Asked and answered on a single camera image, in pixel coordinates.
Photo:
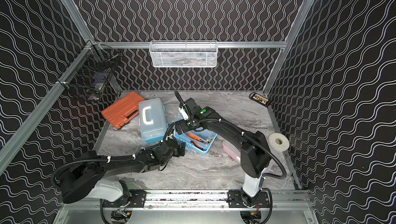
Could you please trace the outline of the blue toolbox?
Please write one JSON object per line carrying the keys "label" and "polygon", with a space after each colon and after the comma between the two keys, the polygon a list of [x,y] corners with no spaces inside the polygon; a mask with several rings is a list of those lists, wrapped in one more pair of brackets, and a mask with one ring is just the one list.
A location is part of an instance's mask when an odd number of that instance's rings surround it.
{"label": "blue toolbox", "polygon": [[213,142],[216,140],[217,134],[200,128],[198,131],[188,131],[181,135],[175,133],[175,138],[179,143],[186,144],[186,150],[206,155],[208,154]]}
{"label": "blue toolbox", "polygon": [[148,144],[163,139],[168,123],[165,107],[159,98],[139,102],[139,124],[141,138]]}

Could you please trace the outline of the pink toolbox with clear lid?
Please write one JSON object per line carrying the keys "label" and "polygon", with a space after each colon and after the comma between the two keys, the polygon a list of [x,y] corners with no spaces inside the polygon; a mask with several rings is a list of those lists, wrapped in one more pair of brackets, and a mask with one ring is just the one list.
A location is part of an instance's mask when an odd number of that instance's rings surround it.
{"label": "pink toolbox with clear lid", "polygon": [[[234,145],[232,145],[230,142],[228,142],[226,140],[222,142],[222,146],[223,146],[223,150],[233,160],[235,160],[238,164],[240,164],[240,156],[241,156],[240,151]],[[274,168],[275,168],[275,162],[271,159],[271,161],[270,161],[268,167],[266,168],[265,172],[275,172]]]}

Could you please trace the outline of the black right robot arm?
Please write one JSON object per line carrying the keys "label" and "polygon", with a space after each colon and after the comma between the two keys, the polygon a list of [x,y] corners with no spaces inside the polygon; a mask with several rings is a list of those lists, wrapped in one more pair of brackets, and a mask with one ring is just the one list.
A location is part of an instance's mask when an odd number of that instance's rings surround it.
{"label": "black right robot arm", "polygon": [[177,90],[174,93],[179,101],[179,111],[184,115],[183,120],[175,122],[175,131],[181,135],[202,128],[230,142],[240,152],[240,166],[245,173],[242,190],[246,195],[255,197],[264,178],[287,178],[285,166],[271,152],[264,134],[244,130],[224,119],[213,108],[201,108],[192,98],[185,101]]}

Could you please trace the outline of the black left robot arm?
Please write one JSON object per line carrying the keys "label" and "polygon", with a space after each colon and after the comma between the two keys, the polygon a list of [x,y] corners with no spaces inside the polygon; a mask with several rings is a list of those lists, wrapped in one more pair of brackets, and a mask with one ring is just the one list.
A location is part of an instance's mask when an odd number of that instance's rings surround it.
{"label": "black left robot arm", "polygon": [[183,157],[185,152],[186,145],[179,143],[174,135],[127,156],[99,156],[92,150],[55,169],[51,183],[61,191],[66,204],[95,198],[125,206],[132,198],[127,184],[122,180],[111,181],[110,177],[162,170],[173,157]]}

